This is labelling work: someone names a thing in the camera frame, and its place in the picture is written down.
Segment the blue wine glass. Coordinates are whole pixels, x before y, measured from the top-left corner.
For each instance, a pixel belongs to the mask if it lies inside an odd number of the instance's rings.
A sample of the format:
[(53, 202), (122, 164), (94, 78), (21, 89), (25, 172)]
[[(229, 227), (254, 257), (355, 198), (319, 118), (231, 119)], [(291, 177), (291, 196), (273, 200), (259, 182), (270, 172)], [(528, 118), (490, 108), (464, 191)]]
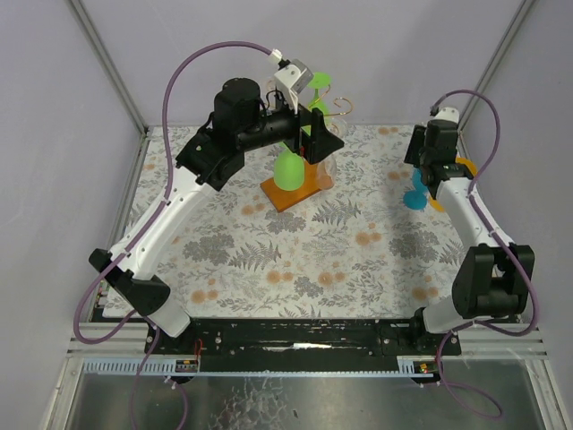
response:
[(422, 175), (418, 168), (413, 170), (412, 176), (412, 189), (407, 190), (403, 196), (403, 203), (405, 206), (413, 211), (422, 211), (428, 204), (427, 187), (422, 182)]

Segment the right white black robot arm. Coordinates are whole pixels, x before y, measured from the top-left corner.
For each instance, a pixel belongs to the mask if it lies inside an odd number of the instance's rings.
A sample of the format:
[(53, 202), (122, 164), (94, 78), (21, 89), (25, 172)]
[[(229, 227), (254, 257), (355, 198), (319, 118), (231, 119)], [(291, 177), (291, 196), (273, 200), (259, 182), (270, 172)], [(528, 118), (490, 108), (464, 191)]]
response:
[(451, 293), (439, 303), (418, 309), (409, 323), (415, 349), (431, 353), (442, 347), (440, 336), (474, 324), (504, 333), (496, 322), (539, 309), (532, 285), (535, 253), (518, 245), (483, 206), (471, 169), (457, 161), (458, 125), (432, 119), (416, 125), (405, 162), (418, 168), (431, 197), (447, 212), (466, 256)]

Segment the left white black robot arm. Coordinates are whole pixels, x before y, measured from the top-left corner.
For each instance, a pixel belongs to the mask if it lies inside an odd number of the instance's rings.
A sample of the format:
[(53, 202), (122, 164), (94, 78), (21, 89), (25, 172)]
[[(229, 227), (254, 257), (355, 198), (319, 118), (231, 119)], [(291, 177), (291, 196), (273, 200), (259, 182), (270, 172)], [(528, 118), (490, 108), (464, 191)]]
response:
[(257, 82), (225, 82), (207, 123), (176, 156), (165, 192), (121, 241), (90, 255), (90, 264), (115, 292), (171, 338), (180, 336), (191, 318), (156, 274), (161, 256), (192, 213), (244, 167), (246, 152), (283, 142), (316, 165), (344, 146), (318, 108), (290, 107), (286, 95), (276, 89), (277, 105), (266, 111)]

